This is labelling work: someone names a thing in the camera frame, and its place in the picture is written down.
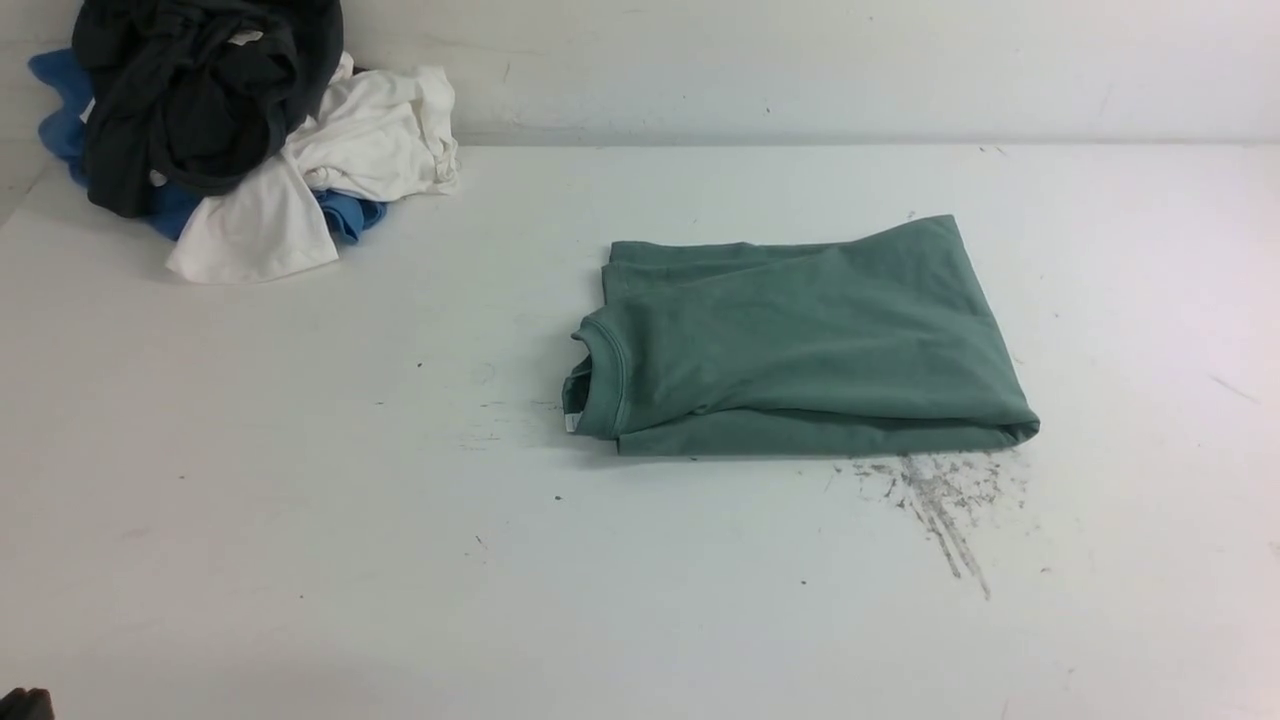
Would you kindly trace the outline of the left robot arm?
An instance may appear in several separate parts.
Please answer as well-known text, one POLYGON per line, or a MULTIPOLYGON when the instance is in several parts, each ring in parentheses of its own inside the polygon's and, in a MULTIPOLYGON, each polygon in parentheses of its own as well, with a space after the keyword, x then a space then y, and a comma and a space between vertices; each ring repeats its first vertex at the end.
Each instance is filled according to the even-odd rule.
POLYGON ((52 698, 47 689, 15 688, 0 701, 1 720, 54 720, 52 698))

